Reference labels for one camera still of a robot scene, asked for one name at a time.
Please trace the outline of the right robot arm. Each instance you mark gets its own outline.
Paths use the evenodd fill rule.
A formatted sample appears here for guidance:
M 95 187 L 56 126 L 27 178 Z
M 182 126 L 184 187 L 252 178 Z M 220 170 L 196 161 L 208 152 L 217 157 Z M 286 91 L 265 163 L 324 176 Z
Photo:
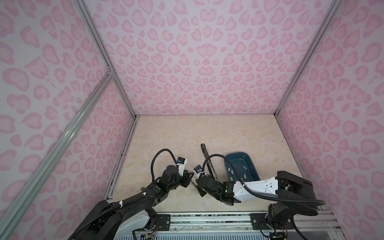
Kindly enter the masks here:
M 262 199 L 272 201 L 264 217 L 256 220 L 262 229 L 277 230 L 293 224 L 295 215 L 317 216 L 322 202 L 315 197 L 313 184 L 286 171 L 260 181 L 219 182 L 206 174 L 194 179 L 198 190 L 209 194 L 217 201 L 229 206 L 245 201 Z

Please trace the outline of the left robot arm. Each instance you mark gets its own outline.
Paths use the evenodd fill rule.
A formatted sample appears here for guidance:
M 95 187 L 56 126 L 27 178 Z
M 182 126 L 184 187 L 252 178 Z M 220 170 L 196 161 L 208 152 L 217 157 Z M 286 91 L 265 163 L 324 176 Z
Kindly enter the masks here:
M 108 203 L 98 202 L 77 229 L 70 235 L 70 240 L 113 240 L 119 227 L 140 212 L 155 217 L 153 207 L 163 202 L 169 192 L 177 187 L 188 187 L 193 172 L 184 170 L 179 173 L 177 166 L 167 166 L 161 177 L 154 180 L 141 192 L 127 199 Z

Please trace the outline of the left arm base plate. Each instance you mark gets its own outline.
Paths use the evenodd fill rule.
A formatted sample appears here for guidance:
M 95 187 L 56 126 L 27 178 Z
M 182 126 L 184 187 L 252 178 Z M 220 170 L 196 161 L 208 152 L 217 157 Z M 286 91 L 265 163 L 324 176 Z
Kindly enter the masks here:
M 156 214 L 150 217 L 149 221 L 150 231 L 169 231 L 171 224 L 171 215 L 169 214 Z

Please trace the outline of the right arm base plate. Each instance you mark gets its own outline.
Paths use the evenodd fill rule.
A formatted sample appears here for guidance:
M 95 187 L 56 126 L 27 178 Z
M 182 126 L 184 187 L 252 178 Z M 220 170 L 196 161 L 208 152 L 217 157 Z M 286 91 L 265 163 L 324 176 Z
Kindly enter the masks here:
M 291 222 L 285 224 L 268 223 L 266 213 L 253 213 L 250 214 L 251 224 L 253 230 L 273 231 L 273 230 L 293 230 L 294 227 Z

